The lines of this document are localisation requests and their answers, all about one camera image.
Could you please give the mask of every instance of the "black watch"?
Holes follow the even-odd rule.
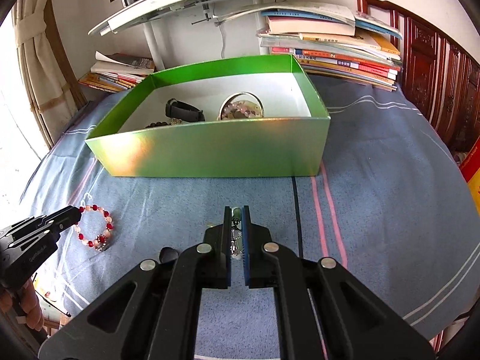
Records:
[[[170,99],[165,106],[166,117],[174,117],[185,122],[205,122],[203,111],[195,108],[193,105]]]

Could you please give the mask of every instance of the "pink stripe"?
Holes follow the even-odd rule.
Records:
[[[311,190],[313,192],[313,202],[315,204],[315,211],[317,213],[318,232],[320,234],[320,245],[322,246],[323,257],[328,256],[327,240],[325,238],[325,228],[323,227],[322,210],[320,209],[320,202],[318,201],[317,180],[314,176],[310,177]]]
[[[333,230],[335,232],[338,250],[340,251],[340,257],[342,258],[342,265],[346,269],[349,261],[347,259],[347,252],[345,251],[345,246],[343,245],[342,235],[340,234],[340,227],[338,226],[337,222],[337,213],[335,212],[335,205],[333,204],[330,188],[328,187],[327,172],[325,170],[325,166],[323,165],[323,161],[320,162],[320,170],[322,171],[323,188],[325,189],[325,195],[327,195],[327,201],[330,207],[330,214],[332,215]]]
[[[68,200],[68,203],[69,205],[73,204],[73,202],[75,202],[76,198],[77,198],[77,193],[83,188],[83,186],[85,185],[85,183],[87,182],[88,178],[90,177],[90,174],[92,174],[92,170],[95,166],[95,164],[97,163],[97,159],[94,158],[93,159],[94,161],[92,162],[92,164],[90,165],[90,168],[87,169],[87,172],[85,173],[85,176],[83,176],[83,179],[82,181],[80,182],[79,186],[76,188],[75,191],[73,191],[73,194],[71,195],[70,199]]]
[[[323,340],[322,336],[320,336],[320,342],[322,343],[323,357],[325,357],[325,360],[328,360],[327,348],[325,346],[325,341]]]

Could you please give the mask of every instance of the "green box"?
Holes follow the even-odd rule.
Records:
[[[235,92],[256,95],[265,118],[217,121]],[[202,109],[205,122],[169,121],[170,98]],[[330,116],[291,55],[189,64],[146,77],[104,117],[86,142],[112,176],[277,177],[318,173]]]

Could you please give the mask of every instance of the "white wall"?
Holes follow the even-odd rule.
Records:
[[[356,9],[356,0],[311,0],[346,5]],[[450,35],[480,62],[480,36],[458,0],[390,0],[431,22]],[[215,13],[221,14],[251,0],[218,3]],[[138,56],[149,54],[141,26],[104,37],[87,36],[100,21],[120,10],[116,0],[53,0],[58,29],[77,77],[85,74],[95,61],[95,50],[104,53],[124,52]],[[153,22],[160,40],[166,67],[220,58],[222,40],[219,28],[212,22],[191,25],[203,18],[199,7],[187,9]],[[380,17],[388,22],[388,17]],[[247,16],[226,23],[225,56],[258,54],[255,21]]]

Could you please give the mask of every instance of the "window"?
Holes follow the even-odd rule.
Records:
[[[17,216],[20,196],[48,152],[23,86],[11,16],[0,26],[0,229]]]

